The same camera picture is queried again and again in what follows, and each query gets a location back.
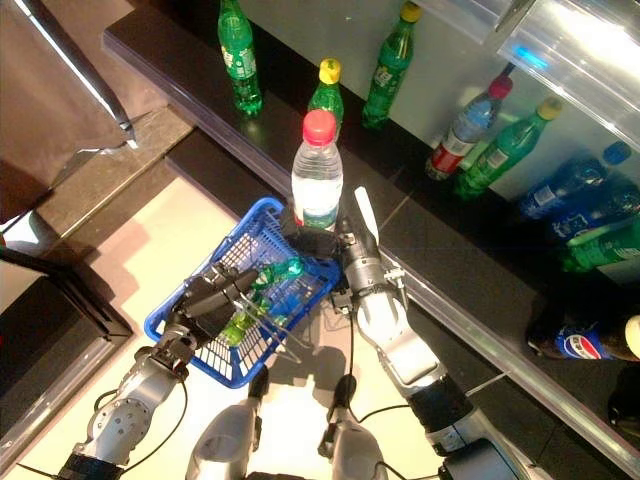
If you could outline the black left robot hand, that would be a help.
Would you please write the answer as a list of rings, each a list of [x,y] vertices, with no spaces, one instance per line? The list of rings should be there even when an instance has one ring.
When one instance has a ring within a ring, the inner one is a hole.
[[[168,315],[168,326],[184,327],[195,339],[196,349],[214,340],[235,311],[235,301],[251,290],[258,271],[239,271],[222,263],[207,266],[193,277]]]

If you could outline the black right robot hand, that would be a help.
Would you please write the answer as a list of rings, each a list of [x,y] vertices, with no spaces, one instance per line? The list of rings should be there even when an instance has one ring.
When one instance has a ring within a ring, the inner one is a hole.
[[[346,268],[361,258],[380,259],[379,231],[368,191],[353,191],[354,209],[340,213],[333,231],[304,226],[296,219],[294,199],[286,198],[279,225],[282,236],[301,255],[339,260]]]

